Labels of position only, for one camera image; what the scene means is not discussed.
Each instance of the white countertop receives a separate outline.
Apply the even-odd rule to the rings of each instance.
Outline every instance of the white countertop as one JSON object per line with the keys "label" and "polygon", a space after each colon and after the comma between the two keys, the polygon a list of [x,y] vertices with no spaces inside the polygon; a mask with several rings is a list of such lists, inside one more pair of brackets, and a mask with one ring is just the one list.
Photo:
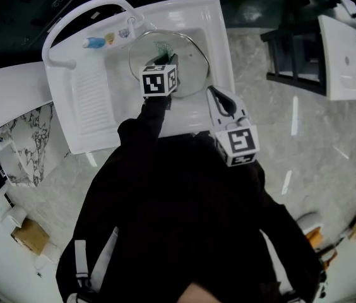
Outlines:
{"label": "white countertop", "polygon": [[0,69],[0,127],[51,101],[43,62]]}

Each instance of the black cable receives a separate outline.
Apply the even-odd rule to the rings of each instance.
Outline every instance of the black cable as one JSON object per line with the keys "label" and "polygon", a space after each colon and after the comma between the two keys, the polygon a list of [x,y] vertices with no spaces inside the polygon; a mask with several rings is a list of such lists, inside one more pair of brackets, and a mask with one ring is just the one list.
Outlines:
{"label": "black cable", "polygon": [[7,202],[9,203],[10,207],[14,208],[14,203],[10,200],[7,193],[4,193],[4,197],[6,198]]}

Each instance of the marble floor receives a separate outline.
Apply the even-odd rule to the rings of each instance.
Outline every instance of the marble floor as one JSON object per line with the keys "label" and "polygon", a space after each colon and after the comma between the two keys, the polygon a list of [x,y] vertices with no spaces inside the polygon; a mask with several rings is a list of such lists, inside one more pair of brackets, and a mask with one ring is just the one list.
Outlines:
{"label": "marble floor", "polygon": [[[330,102],[292,86],[265,80],[266,52],[257,29],[228,29],[235,89],[258,126],[266,188],[294,218],[318,211],[326,242],[336,241],[356,210],[356,101]],[[299,99],[298,133],[291,135],[293,99]],[[69,155],[36,188],[10,187],[9,197],[64,249],[85,194],[113,150]],[[287,192],[283,183],[292,171]]]}

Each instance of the black jacket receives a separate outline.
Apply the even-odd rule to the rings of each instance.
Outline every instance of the black jacket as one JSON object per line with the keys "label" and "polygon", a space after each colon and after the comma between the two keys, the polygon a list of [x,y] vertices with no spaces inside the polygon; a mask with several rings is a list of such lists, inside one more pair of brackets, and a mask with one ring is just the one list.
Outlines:
{"label": "black jacket", "polygon": [[196,282],[222,302],[276,302],[278,283],[260,230],[297,294],[312,302],[321,263],[256,162],[226,167],[206,134],[158,139],[166,98],[149,98],[119,127],[121,146],[88,190],[57,269],[63,300],[78,291],[74,240],[92,271],[119,237],[97,302],[175,303]]}

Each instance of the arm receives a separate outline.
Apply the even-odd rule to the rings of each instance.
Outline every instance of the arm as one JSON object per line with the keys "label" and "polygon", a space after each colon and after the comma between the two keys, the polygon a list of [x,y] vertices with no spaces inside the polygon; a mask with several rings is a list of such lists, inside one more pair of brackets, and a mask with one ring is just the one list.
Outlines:
{"label": "arm", "polygon": [[79,292],[76,280],[74,240],[86,240],[91,272],[115,226],[129,218],[149,180],[153,154],[164,120],[166,97],[149,98],[137,119],[124,121],[118,129],[121,145],[95,176],[80,211],[73,238],[57,267],[56,280],[63,301]]}
{"label": "arm", "polygon": [[284,205],[276,203],[264,190],[264,171],[257,163],[259,180],[258,221],[269,237],[297,295],[311,303],[318,291],[323,266],[309,241]]}

